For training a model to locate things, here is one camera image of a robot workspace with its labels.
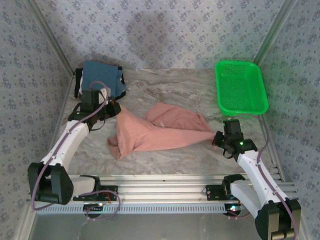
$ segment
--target gray marble table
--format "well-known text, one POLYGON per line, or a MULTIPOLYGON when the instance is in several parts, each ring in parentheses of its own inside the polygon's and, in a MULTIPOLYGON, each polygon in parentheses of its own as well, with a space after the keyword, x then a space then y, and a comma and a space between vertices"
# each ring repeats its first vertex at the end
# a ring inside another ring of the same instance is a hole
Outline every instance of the gray marble table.
MULTIPOLYGON (((178 105, 204 115, 213 131, 223 132, 223 120, 217 103, 214 69, 129 69, 124 70, 126 96, 120 104, 143 117, 157 102, 178 105)), ((59 128, 62 134, 68 115, 79 102, 72 84, 59 128)), ((261 125, 256 119, 241 118, 245 138, 251 138, 258 149, 265 144, 261 125)), ((71 175, 158 175, 158 174, 234 174, 244 171, 234 159, 223 157, 223 151, 210 142, 162 151, 134 152, 116 160, 107 146, 107 138, 116 134, 116 118, 107 119, 99 131, 90 132, 77 149, 68 173, 71 175)), ((270 169, 269 154, 262 160, 270 169)))

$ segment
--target green plastic tray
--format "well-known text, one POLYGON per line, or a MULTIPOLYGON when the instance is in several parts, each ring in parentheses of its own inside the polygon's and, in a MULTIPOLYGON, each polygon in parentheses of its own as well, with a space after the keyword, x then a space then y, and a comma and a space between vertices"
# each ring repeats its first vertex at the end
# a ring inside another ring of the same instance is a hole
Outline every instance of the green plastic tray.
POLYGON ((215 65, 218 105, 223 115, 264 114, 268 99, 260 68, 248 61, 219 61, 215 65))

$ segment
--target blue cloth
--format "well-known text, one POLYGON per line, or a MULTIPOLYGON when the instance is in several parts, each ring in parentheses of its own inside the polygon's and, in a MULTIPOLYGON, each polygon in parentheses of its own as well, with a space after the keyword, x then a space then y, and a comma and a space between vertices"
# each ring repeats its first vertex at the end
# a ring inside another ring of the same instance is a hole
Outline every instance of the blue cloth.
MULTIPOLYGON (((122 70, 118 70, 117 66, 85 61, 81 89, 82 91, 89 90, 93 81, 100 81, 111 90, 111 97, 119 97, 126 89, 126 85, 121 82, 123 73, 122 70)), ((92 88, 100 90, 104 87, 101 84, 94 84, 92 88)))

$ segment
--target pink cloth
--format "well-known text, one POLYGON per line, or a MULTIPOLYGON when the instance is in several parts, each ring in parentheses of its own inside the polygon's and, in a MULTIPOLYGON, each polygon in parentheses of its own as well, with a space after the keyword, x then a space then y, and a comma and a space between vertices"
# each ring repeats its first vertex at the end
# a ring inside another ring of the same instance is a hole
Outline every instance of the pink cloth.
POLYGON ((117 136, 107 140, 116 159, 131 152, 181 148, 215 136, 201 114, 164 103, 157 103, 144 119, 121 107, 116 131, 117 136))

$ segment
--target floral wallpaper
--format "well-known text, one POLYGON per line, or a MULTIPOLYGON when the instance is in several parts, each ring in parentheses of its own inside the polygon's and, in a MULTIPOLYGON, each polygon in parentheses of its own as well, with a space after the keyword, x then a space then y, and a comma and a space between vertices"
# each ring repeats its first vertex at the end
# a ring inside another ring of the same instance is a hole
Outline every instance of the floral wallpaper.
POLYGON ((212 68, 252 61, 282 0, 36 0, 72 68, 212 68))
POLYGON ((46 153, 70 77, 22 0, 0 1, 0 239, 30 199, 27 168, 46 153))
POLYGON ((267 117, 284 171, 320 239, 320 2, 299 0, 264 59, 267 117))

